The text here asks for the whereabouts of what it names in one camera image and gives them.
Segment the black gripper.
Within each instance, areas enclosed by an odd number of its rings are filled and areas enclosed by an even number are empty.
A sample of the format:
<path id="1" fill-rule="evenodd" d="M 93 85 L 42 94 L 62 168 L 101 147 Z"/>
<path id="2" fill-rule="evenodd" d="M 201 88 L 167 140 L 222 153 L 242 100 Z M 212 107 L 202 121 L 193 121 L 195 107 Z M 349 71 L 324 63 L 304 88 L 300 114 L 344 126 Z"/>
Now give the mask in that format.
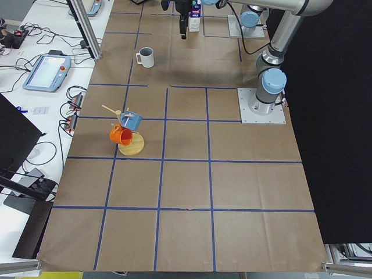
<path id="1" fill-rule="evenodd" d="M 175 3 L 176 11 L 180 14 L 179 29 L 181 39 L 187 38 L 188 15 L 192 11 L 192 0 L 161 0 L 163 10 L 168 10 L 170 2 Z"/>

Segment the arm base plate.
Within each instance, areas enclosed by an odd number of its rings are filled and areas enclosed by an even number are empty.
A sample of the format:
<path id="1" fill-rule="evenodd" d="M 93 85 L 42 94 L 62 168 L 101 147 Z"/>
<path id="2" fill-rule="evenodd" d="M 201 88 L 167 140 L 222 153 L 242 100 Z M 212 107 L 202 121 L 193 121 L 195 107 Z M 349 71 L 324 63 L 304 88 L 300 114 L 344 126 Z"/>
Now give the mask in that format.
<path id="1" fill-rule="evenodd" d="M 241 32 L 238 30 L 238 23 L 237 19 L 234 15 L 228 15 L 228 29 L 229 29 L 229 35 L 231 38 L 241 38 Z M 244 38 L 249 39 L 257 39 L 257 40 L 263 40 L 265 38 L 263 27 L 262 26 L 256 26 L 251 28 L 246 28 L 245 26 L 242 26 L 242 32 L 244 35 Z"/>
<path id="2" fill-rule="evenodd" d="M 242 124 L 285 124 L 280 97 L 272 104 L 261 103 L 256 98 L 256 88 L 238 88 L 238 101 Z"/>

